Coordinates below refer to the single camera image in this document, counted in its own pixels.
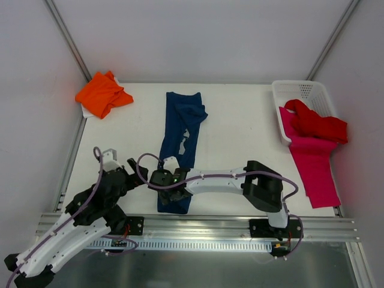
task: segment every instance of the white table surface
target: white table surface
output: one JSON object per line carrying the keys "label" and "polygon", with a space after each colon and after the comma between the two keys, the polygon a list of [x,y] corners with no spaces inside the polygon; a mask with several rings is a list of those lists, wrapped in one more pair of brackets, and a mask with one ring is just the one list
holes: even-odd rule
{"label": "white table surface", "polygon": [[[145,152],[158,155],[164,137],[166,92],[193,95],[201,92],[208,117],[200,126],[195,168],[221,170],[243,167],[257,160],[295,181],[299,193],[287,201],[288,208],[301,216],[334,216],[332,207],[313,209],[290,154],[279,138],[276,111],[270,85],[214,84],[121,84],[134,103],[114,108],[103,120],[88,118],[73,172],[65,195],[65,207],[78,192],[90,187],[98,176],[98,162],[92,149],[113,148],[118,161],[131,172],[126,160]],[[144,158],[150,173],[156,161]],[[292,191],[284,183],[284,195]],[[157,192],[144,185],[129,191],[119,205],[126,213],[158,214]],[[227,193],[193,196],[191,215],[264,215],[244,197]]]}

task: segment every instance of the robotic arm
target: robotic arm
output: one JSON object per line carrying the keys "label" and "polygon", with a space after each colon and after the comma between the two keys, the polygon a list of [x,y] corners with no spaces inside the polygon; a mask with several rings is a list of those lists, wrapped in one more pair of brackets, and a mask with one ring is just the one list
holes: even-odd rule
{"label": "robotic arm", "polygon": [[[158,191],[164,205],[206,192],[243,195],[256,209],[266,212],[271,227],[285,228],[288,211],[283,205],[283,184],[279,178],[280,174],[257,161],[248,161],[244,168],[203,171],[180,168],[177,159],[169,157],[164,160],[163,169],[153,172],[148,187]],[[193,180],[171,189],[153,188],[168,187],[186,179]]]}
{"label": "robotic arm", "polygon": [[228,171],[202,171],[180,168],[176,158],[170,157],[165,159],[162,169],[153,172],[148,182],[148,170],[133,159],[128,160],[134,171],[129,175],[118,163],[115,150],[104,151],[101,157],[103,169],[99,185],[94,184],[75,195],[59,220],[34,246],[5,258],[7,268],[13,275],[18,274],[14,281],[18,288],[46,287],[64,264],[89,243],[108,233],[121,234],[127,216],[117,202],[142,184],[158,191],[165,205],[210,191],[243,195],[256,209],[266,212],[271,227],[287,227],[282,177],[257,161],[248,161],[246,167]]}

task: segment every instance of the white plastic basket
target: white plastic basket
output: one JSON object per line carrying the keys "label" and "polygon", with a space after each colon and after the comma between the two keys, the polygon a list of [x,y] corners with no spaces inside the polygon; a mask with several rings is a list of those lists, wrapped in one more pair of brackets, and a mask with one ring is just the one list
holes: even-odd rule
{"label": "white plastic basket", "polygon": [[291,80],[274,81],[272,83],[272,91],[280,128],[281,142],[286,146],[289,146],[292,141],[284,132],[279,107],[284,107],[289,100],[300,99],[309,109],[314,110],[321,117],[336,117],[336,112],[329,99],[329,95],[324,85],[319,82]]}

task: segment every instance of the pink towel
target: pink towel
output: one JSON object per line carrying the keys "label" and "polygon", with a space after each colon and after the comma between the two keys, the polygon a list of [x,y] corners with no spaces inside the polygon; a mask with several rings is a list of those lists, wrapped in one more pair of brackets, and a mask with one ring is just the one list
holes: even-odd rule
{"label": "pink towel", "polygon": [[314,137],[300,137],[290,124],[295,114],[283,107],[280,107],[280,114],[285,133],[292,141],[289,150],[312,207],[340,205],[329,164],[331,152],[337,147],[337,143]]}

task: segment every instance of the black mounting bracket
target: black mounting bracket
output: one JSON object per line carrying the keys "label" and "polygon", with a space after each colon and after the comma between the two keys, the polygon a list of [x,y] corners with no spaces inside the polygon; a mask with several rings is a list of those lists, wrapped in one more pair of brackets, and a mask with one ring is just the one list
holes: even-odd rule
{"label": "black mounting bracket", "polygon": [[125,227],[128,227],[128,236],[142,236],[144,229],[144,217],[127,216],[124,221],[124,226],[120,229],[111,231],[110,235],[123,235]]}
{"label": "black mounting bracket", "polygon": [[250,219],[251,238],[283,238],[299,239],[302,235],[302,228],[299,220],[288,219],[286,228],[275,228],[269,225],[268,219]]}

